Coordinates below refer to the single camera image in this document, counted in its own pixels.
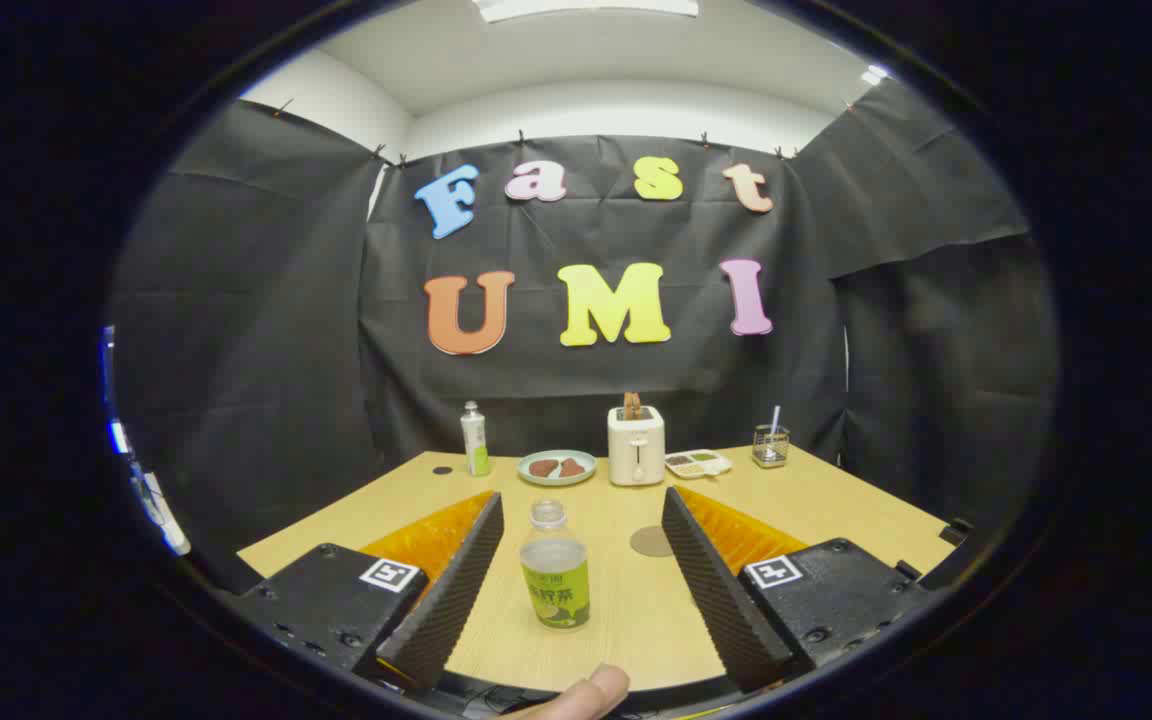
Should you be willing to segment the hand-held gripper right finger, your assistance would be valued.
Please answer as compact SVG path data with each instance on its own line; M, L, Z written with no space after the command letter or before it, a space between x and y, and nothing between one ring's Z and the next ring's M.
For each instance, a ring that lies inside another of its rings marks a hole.
M791 550L776 529L690 488L667 488L660 524L741 691L840 660L937 596L850 539Z

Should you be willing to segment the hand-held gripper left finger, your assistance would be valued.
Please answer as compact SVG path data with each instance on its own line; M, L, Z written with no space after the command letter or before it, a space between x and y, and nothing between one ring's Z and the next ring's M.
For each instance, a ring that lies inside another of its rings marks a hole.
M312 665L401 691L430 691L503 533L502 497L485 491L365 550L317 544L230 606Z

